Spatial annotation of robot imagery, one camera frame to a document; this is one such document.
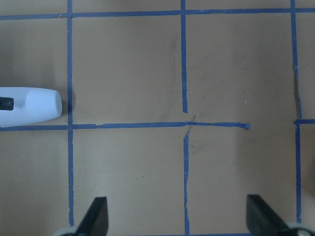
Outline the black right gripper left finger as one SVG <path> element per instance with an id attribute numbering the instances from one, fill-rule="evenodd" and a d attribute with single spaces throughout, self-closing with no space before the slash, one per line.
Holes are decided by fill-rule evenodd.
<path id="1" fill-rule="evenodd" d="M 106 236 L 109 228 L 106 197 L 96 197 L 76 230 L 77 236 Z"/>

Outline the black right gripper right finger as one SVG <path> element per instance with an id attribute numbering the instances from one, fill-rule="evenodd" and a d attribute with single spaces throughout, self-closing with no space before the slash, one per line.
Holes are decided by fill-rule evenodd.
<path id="1" fill-rule="evenodd" d="M 302 236 L 303 229 L 289 227 L 260 195 L 247 195 L 246 226 L 252 236 Z"/>

